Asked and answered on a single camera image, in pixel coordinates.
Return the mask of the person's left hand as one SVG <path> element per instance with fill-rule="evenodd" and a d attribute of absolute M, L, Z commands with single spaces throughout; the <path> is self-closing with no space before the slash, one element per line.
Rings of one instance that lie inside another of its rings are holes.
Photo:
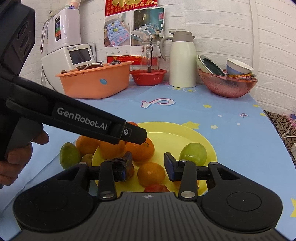
<path fill-rule="evenodd" d="M 45 145 L 48 142 L 49 136 L 45 131 L 43 131 L 25 147 L 11 150 L 8 153 L 6 160 L 1 161 L 1 185 L 10 186 L 15 182 L 15 180 L 17 180 L 19 174 L 23 168 L 25 168 L 27 163 L 29 163 L 32 157 L 32 143 Z"/>

